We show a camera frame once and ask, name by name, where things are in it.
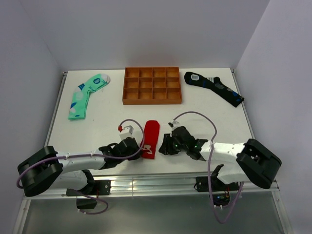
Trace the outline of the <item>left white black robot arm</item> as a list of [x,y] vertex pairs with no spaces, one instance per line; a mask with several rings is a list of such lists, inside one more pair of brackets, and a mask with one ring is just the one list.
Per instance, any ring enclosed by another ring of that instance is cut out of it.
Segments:
[[143,145],[137,144],[134,137],[127,137],[94,152],[77,154],[57,152],[46,146],[18,166],[17,187],[27,197],[60,188],[89,195],[96,184],[91,170],[111,169],[125,160],[139,159]]

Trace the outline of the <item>red santa sock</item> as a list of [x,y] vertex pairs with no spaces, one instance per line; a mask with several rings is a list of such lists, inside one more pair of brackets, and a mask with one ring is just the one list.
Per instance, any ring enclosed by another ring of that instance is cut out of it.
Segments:
[[156,154],[156,145],[160,132],[160,124],[156,120],[149,120],[144,127],[144,146],[143,155],[145,159],[154,159]]

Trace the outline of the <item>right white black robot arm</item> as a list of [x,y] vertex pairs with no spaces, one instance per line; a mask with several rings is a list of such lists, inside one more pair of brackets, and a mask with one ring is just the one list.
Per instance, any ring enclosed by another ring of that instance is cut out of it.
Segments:
[[211,185],[216,190],[245,181],[268,189],[282,165],[281,159],[256,139],[236,144],[213,143],[195,138],[184,126],[174,127],[164,135],[159,152],[171,156],[184,152],[193,160],[219,162],[211,173]]

